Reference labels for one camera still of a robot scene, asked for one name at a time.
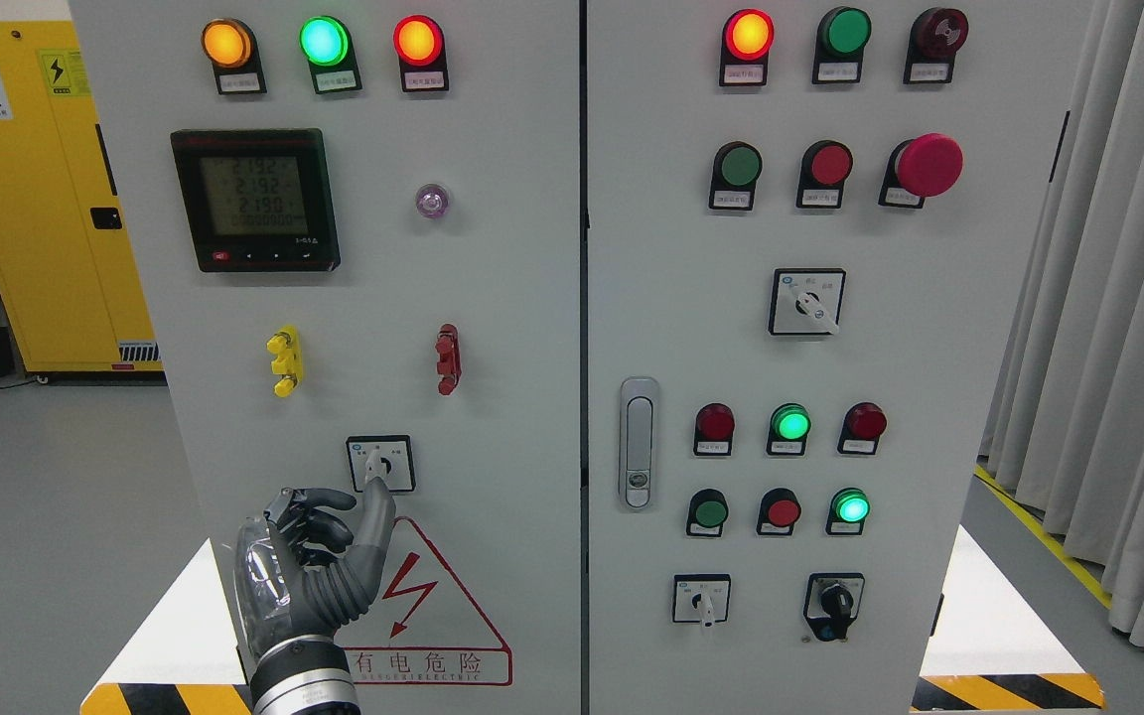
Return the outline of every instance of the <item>yellow terminal connector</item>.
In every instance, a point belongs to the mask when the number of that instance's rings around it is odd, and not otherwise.
[[[303,381],[303,352],[300,352],[299,331],[294,326],[281,326],[271,339],[268,339],[268,352],[276,355],[272,360],[272,374],[280,376],[272,394],[277,397],[289,397]]]

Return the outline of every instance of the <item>robotic hand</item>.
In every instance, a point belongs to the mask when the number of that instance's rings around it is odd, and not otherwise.
[[[333,636],[378,597],[395,500],[373,476],[356,534],[321,507],[345,510],[356,498],[332,488],[283,488],[262,516],[241,526],[237,607],[259,660],[251,678],[253,715],[359,713],[345,652]]]

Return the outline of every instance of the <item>gray floor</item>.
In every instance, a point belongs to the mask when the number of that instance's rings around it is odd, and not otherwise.
[[[966,526],[1110,712],[1144,715],[1144,651],[977,480]],[[0,392],[0,712],[76,714],[202,539],[167,389]]]

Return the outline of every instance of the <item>white curtain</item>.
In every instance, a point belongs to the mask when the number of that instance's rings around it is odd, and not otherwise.
[[[1144,3],[1101,1],[983,453],[1144,646]]]

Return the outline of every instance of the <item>red terminal connector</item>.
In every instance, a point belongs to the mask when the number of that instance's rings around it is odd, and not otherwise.
[[[435,340],[435,351],[439,360],[435,372],[440,376],[440,395],[453,395],[462,381],[462,344],[458,342],[458,326],[445,323],[440,326],[439,337]]]

